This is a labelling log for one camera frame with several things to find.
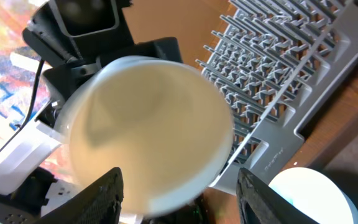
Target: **wooden surface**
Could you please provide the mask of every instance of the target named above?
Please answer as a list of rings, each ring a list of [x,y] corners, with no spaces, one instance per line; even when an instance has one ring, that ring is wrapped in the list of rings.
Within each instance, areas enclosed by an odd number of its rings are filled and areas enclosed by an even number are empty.
[[[330,147],[342,148],[358,133],[358,66],[320,109],[301,149],[284,169],[310,166],[315,158]]]
[[[205,59],[204,44],[213,41],[212,30],[222,21],[229,3],[225,0],[133,0],[124,9],[135,42],[161,37],[176,37],[184,63],[196,67],[196,59]]]

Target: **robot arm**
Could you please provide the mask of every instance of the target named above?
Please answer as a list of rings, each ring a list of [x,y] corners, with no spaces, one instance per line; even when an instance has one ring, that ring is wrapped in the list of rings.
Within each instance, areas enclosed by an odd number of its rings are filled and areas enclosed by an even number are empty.
[[[40,218],[57,180],[39,165],[63,141],[55,122],[77,88],[124,56],[181,62],[174,37],[134,43],[122,13],[130,5],[130,0],[50,0],[24,29],[25,42],[52,66],[42,74],[50,101],[0,149],[0,222]]]

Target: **white plastic part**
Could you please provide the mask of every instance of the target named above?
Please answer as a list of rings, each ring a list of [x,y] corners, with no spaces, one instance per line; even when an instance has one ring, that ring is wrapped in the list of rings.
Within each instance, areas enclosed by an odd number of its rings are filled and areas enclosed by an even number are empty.
[[[79,191],[74,184],[64,180],[52,183],[45,196],[48,199],[48,204],[41,207],[41,217],[63,205],[78,193]]]
[[[61,145],[59,139],[51,127],[30,120],[0,152],[0,194],[15,191]]]
[[[143,220],[142,215],[133,215],[122,213],[119,215],[119,222],[126,224],[141,224]]]
[[[269,187],[318,223],[358,224],[353,202],[334,182],[315,170],[287,169],[275,176]]]

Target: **black cable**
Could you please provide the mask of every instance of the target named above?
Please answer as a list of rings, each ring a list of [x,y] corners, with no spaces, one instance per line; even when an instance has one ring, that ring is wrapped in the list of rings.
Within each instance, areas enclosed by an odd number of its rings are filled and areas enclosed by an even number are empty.
[[[41,60],[38,64],[37,72],[35,73],[35,78],[34,78],[34,85],[32,87],[32,94],[31,94],[29,110],[27,112],[27,115],[24,118],[22,125],[20,126],[21,129],[27,124],[27,122],[29,122],[29,120],[31,118],[31,114],[34,109],[35,98],[37,96],[38,84],[40,82],[40,76],[41,76],[42,67],[44,65],[44,62],[45,61],[41,58]]]

